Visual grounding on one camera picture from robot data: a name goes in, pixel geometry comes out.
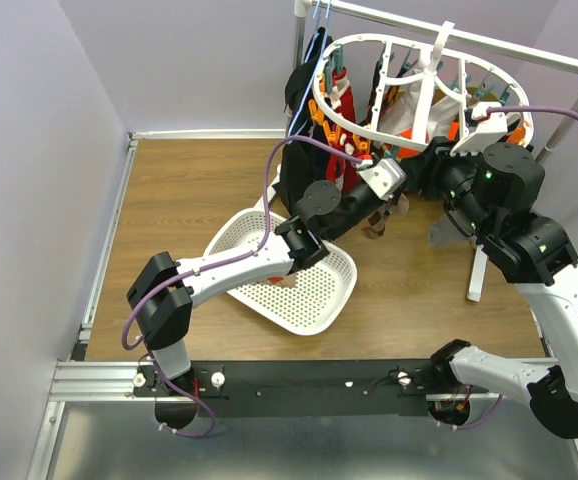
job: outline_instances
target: wooden floor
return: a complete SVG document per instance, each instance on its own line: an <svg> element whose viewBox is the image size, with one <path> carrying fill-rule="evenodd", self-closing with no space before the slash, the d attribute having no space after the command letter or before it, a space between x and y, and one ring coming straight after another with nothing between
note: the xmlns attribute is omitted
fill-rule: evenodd
<svg viewBox="0 0 578 480"><path fill-rule="evenodd" d="M260 196L274 140L141 140L107 268L87 360L129 360L120 332L125 294L145 262L168 250L197 257L218 229ZM274 211L286 216L280 201ZM300 337L224 294L194 311L187 348L197 360L426 357L454 338L510 357L543 356L529 309L491 265L483 299L465 300L472 248L427 244L438 203L411 198L380 240L358 229L339 239L358 267L358 283L333 325ZM130 338L134 338L134 328Z"/></svg>

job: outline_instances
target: plastic basket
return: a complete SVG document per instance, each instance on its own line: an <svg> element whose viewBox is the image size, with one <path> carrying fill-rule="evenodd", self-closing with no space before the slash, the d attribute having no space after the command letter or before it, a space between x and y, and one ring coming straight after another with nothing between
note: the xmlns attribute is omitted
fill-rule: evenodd
<svg viewBox="0 0 578 480"><path fill-rule="evenodd" d="M284 222L271 213L272 229ZM260 241L264 212L248 208L236 213L216 234L205 255ZM272 322L297 335L315 335L327 329L347 303L358 279L351 257L325 242L329 255L308 270L298 272L296 286L243 285L228 293Z"/></svg>

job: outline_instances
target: screw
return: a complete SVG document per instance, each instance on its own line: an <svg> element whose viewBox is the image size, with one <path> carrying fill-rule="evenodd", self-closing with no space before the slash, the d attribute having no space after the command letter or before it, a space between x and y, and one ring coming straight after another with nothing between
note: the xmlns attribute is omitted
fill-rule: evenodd
<svg viewBox="0 0 578 480"><path fill-rule="evenodd" d="M398 383L403 387L408 386L411 383L411 377L407 372L398 373Z"/></svg>
<svg viewBox="0 0 578 480"><path fill-rule="evenodd" d="M132 383L134 387L140 388L144 386L145 383L147 383L147 379L142 373L139 373L138 375L133 377Z"/></svg>

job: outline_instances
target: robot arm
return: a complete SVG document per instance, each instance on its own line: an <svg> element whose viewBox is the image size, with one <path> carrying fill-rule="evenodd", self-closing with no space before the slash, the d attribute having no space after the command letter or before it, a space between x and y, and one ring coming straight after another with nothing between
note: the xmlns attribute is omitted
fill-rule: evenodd
<svg viewBox="0 0 578 480"><path fill-rule="evenodd" d="M184 337L194 308L241 285L310 268L329 253L323 239L335 240L393 195L399 196L406 178L390 158L375 165L367 160L358 173L362 181L343 195L331 182L314 182L297 202L297 214L270 232L264 248L253 249L253 254L252 247L242 246L176 262L167 252L149 260L127 293L133 308L163 281L193 272L156 294L137 316L147 349L169 379L175 382L191 370Z"/></svg>
<svg viewBox="0 0 578 480"><path fill-rule="evenodd" d="M543 167L517 145L456 154L443 139L402 167L408 189L444 199L454 225L524 296L558 362L527 365L454 341L431 359L436 381L498 392L528 405L554 434L578 438L578 256L562 226L531 209Z"/></svg>

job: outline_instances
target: white rack leg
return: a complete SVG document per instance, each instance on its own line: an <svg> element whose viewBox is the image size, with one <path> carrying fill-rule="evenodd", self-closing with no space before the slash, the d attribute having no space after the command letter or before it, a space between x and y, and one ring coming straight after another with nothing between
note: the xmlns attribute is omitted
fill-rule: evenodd
<svg viewBox="0 0 578 480"><path fill-rule="evenodd" d="M467 299L472 302L479 302L482 297L482 286L485 281L485 271L487 270L487 255L482 251L482 245L476 247L473 255L473 266L471 267L471 279L469 280L469 290Z"/></svg>

